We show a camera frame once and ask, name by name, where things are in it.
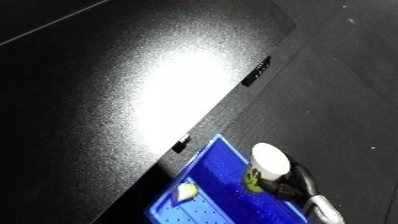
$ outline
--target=yellow object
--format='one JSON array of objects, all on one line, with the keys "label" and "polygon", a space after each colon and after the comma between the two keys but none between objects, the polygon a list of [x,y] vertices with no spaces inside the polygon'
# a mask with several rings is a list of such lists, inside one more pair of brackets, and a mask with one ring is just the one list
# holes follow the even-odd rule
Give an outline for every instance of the yellow object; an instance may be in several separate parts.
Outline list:
[{"label": "yellow object", "polygon": [[173,199],[176,202],[181,202],[195,197],[198,193],[199,188],[196,184],[182,183],[173,192]]}]

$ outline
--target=perforated bin bottom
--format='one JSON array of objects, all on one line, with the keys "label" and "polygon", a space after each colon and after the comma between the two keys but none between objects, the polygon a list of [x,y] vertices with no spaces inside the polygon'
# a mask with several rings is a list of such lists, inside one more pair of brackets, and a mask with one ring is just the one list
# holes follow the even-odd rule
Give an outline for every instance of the perforated bin bottom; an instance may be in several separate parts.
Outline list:
[{"label": "perforated bin bottom", "polygon": [[[288,202],[265,192],[252,194],[242,184],[248,165],[221,135],[217,135],[149,207],[154,223],[301,224],[303,216]],[[180,183],[194,183],[199,193],[176,204],[172,192]]]}]

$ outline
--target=white cap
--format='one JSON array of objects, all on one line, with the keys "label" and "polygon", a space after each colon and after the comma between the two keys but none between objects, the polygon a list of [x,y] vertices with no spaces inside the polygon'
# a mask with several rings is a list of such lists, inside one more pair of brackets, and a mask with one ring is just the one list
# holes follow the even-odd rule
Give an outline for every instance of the white cap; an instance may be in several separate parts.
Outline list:
[{"label": "white cap", "polygon": [[250,163],[261,172],[261,178],[270,181],[290,171],[290,162],[286,155],[267,143],[258,143],[253,147]]}]

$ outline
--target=blue tray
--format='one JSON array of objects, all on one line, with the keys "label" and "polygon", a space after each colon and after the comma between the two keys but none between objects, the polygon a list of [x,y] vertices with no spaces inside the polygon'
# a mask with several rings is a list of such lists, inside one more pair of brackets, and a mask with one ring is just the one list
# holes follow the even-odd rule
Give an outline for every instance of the blue tray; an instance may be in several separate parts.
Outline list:
[{"label": "blue tray", "polygon": [[[221,135],[217,135],[180,172],[150,205],[146,214],[157,224],[305,224],[289,202],[262,192],[252,194],[242,184],[248,161]],[[177,203],[173,191],[180,183],[193,183],[199,193]]]}]

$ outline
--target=black table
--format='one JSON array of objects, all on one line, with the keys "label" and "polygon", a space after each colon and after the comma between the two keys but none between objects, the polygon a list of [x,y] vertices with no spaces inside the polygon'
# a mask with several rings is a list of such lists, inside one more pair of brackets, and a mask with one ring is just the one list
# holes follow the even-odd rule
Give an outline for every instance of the black table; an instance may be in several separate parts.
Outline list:
[{"label": "black table", "polygon": [[268,0],[115,0],[23,35],[39,14],[1,24],[2,223],[94,221],[295,28]]}]

